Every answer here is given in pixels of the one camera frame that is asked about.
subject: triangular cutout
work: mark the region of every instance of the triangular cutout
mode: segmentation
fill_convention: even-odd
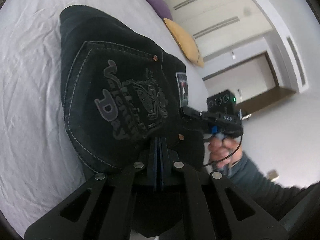
[[[225,192],[238,221],[242,221],[255,214],[255,211],[246,202],[244,202],[231,188],[226,188]]]
[[[83,192],[76,200],[61,211],[60,216],[70,220],[71,222],[77,222],[90,197],[90,193],[91,192],[88,189]]]

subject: clothing tag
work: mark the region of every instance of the clothing tag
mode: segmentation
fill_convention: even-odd
[[[179,88],[179,98],[180,107],[188,106],[188,80],[185,73],[176,73],[178,88]]]

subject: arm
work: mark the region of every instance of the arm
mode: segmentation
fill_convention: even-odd
[[[221,142],[213,139],[210,145],[211,160],[219,160],[228,155],[229,149],[236,149],[238,143],[226,139],[222,145]],[[312,185],[307,189],[283,188],[274,184],[258,171],[257,166],[245,153],[242,153],[241,149],[230,160],[221,163],[220,167],[237,161],[238,163],[231,168],[228,178],[277,220],[286,215],[315,187],[315,185]]]

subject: metal screw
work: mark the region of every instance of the metal screw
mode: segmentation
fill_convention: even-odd
[[[142,162],[136,162],[133,165],[136,169],[141,169],[143,168],[144,164]]]
[[[212,177],[214,179],[221,179],[222,178],[222,174],[218,171],[215,171],[214,173],[212,173]]]
[[[175,162],[174,165],[177,169],[183,168],[184,164],[182,162]]]
[[[103,180],[103,179],[105,179],[105,175],[102,173],[102,172],[100,172],[100,173],[97,173],[95,176],[94,176],[94,178],[96,179],[96,180]]]

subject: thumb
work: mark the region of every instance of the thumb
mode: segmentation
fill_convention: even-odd
[[[223,146],[225,148],[235,150],[239,146],[239,143],[233,139],[226,138],[223,140]]]

